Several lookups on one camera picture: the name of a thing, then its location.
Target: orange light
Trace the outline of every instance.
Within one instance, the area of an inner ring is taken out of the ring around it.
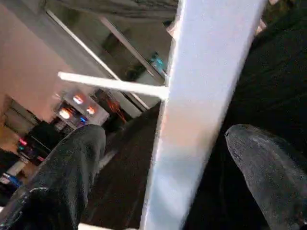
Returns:
[[[86,110],[90,115],[93,115],[95,113],[95,110],[92,107],[88,107]]]
[[[83,103],[83,99],[80,96],[78,96],[78,95],[75,95],[72,99],[77,104],[82,104]]]
[[[67,109],[64,109],[64,108],[62,108],[62,109],[59,111],[59,115],[60,115],[61,117],[63,117],[64,119],[69,119],[70,116],[71,116],[70,112],[69,112]]]
[[[26,146],[26,145],[28,144],[26,141],[22,140],[21,138],[19,139],[19,141],[20,141],[20,143],[21,143],[22,145],[24,145],[24,146]]]

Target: glowing light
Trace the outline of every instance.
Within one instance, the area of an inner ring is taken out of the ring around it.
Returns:
[[[93,115],[95,113],[95,110],[92,107],[88,107],[86,110],[90,115]]]
[[[19,139],[19,142],[20,142],[22,145],[25,145],[25,146],[28,144],[25,140],[22,140],[21,138]]]
[[[45,160],[44,158],[42,158],[42,157],[40,157],[40,156],[38,156],[37,159],[38,159],[39,161],[44,161],[44,160]]]
[[[71,116],[70,112],[67,109],[64,109],[64,108],[61,109],[61,111],[59,111],[59,115],[61,117],[63,117],[64,119],[69,119],[70,116]]]
[[[72,99],[77,104],[82,104],[83,103],[83,99],[80,96],[78,96],[78,95],[75,95]]]

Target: pink wall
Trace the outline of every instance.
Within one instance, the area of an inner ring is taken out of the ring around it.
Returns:
[[[75,87],[62,82],[57,72],[73,71],[2,4],[0,17],[0,92],[48,121],[53,116],[52,107],[59,101],[55,94]]]

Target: white metal pole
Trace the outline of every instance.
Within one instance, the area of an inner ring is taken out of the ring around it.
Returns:
[[[142,230],[184,225],[265,0],[183,0]]]

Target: red light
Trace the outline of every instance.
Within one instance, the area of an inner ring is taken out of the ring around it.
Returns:
[[[72,99],[77,104],[82,104],[83,103],[83,99],[80,96],[78,96],[78,95],[75,95]]]
[[[38,156],[37,159],[40,160],[40,161],[44,161],[45,160],[44,158],[42,158],[40,156]]]
[[[20,142],[22,145],[25,145],[25,146],[28,144],[26,141],[22,140],[21,138],[19,139],[19,142]]]
[[[90,115],[93,115],[95,113],[95,110],[92,107],[88,107],[86,110]]]

